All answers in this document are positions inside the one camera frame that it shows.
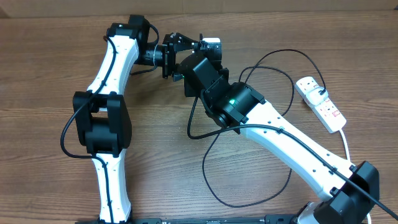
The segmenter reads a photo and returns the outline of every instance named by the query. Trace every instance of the robotic arm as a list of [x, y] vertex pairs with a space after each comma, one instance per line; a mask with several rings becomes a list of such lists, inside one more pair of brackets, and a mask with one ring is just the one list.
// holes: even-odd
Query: robotic arm
[[[251, 86], [237, 82], [228, 83], [229, 71], [221, 65], [221, 41], [218, 38], [199, 41], [179, 33], [165, 36], [162, 45], [147, 43], [149, 22], [143, 16], [131, 16], [128, 24], [114, 23], [107, 36], [116, 47], [116, 60], [107, 80], [87, 105], [93, 92], [102, 84], [113, 58], [113, 47], [108, 49], [94, 82], [87, 92], [76, 92], [73, 97], [79, 141], [86, 146], [87, 153], [101, 158], [106, 167], [93, 159], [101, 194], [100, 223], [129, 223], [131, 203], [127, 197], [124, 156], [131, 142], [131, 120], [123, 94], [129, 71], [134, 63], [162, 67], [162, 77], [173, 77], [173, 81], [184, 80], [185, 96], [200, 97], [207, 115], [222, 127], [263, 124], [275, 127], [264, 129], [253, 127], [236, 128], [238, 134], [252, 139], [291, 167], [318, 195], [320, 201], [309, 203], [291, 220], [296, 224], [312, 223], [360, 223], [373, 208], [374, 203], [355, 191], [344, 177], [360, 186], [377, 200], [379, 199], [379, 174], [375, 167], [363, 162], [355, 167], [311, 140], [276, 112], [271, 103]], [[180, 64], [176, 53], [193, 50]], [[107, 118], [92, 114], [107, 112]], [[317, 159], [302, 144], [290, 138], [290, 133], [319, 155], [327, 164]], [[106, 183], [105, 169], [109, 174]]]

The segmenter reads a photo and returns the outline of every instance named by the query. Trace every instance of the power strip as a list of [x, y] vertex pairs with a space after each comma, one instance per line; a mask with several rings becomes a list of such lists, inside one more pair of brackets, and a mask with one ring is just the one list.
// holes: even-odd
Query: power strip
[[300, 79], [295, 88], [329, 133], [341, 130], [347, 123], [347, 120], [329, 99], [328, 92], [321, 95], [324, 88], [319, 86], [312, 77]]

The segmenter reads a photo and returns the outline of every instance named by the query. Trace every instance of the wooden table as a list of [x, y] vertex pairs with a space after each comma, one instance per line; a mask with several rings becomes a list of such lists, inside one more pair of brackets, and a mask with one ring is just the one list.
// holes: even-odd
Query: wooden table
[[[71, 159], [59, 138], [72, 115], [72, 96], [85, 91], [103, 60], [102, 40], [112, 22], [128, 16], [0, 20], [0, 223], [73, 223], [95, 219], [100, 196], [93, 163]], [[380, 172], [381, 201], [398, 212], [398, 12], [298, 12], [147, 16], [160, 32], [193, 39], [220, 37], [230, 80], [271, 50], [303, 50], [317, 63], [332, 100], [347, 118], [344, 128], [355, 164], [367, 160]], [[181, 60], [187, 54], [177, 57]], [[264, 65], [294, 80], [314, 76], [299, 54], [284, 52]], [[291, 86], [276, 72], [256, 71], [249, 83], [280, 112]], [[296, 213], [317, 201], [295, 173], [285, 191], [261, 205], [235, 209], [217, 202], [201, 173], [213, 138], [191, 140], [187, 120], [193, 98], [183, 83], [161, 78], [161, 69], [132, 77], [125, 92], [132, 120], [126, 179], [134, 217], [261, 217]], [[345, 157], [340, 135], [329, 134], [298, 94], [286, 118], [333, 153]], [[216, 129], [199, 103], [195, 134]], [[86, 154], [75, 125], [67, 148]], [[222, 134], [206, 161], [208, 180], [235, 205], [279, 191], [289, 168], [256, 143]], [[380, 208], [375, 223], [395, 223]]]

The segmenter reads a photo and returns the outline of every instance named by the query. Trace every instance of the wall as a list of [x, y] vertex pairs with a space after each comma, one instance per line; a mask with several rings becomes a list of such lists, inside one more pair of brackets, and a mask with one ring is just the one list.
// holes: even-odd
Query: wall
[[0, 0], [0, 17], [393, 10], [398, 0]]

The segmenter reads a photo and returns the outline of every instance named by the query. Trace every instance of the electrical outlet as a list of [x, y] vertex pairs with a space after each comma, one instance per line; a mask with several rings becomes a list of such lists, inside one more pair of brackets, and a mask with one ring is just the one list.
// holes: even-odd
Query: electrical outlet
[[318, 90], [322, 91], [324, 89], [312, 77], [300, 79], [297, 81], [295, 88], [329, 133], [335, 133], [347, 123], [347, 120], [329, 99], [327, 91], [325, 92], [326, 95], [321, 98], [317, 98], [320, 96], [316, 94], [311, 94], [314, 91], [318, 93]]

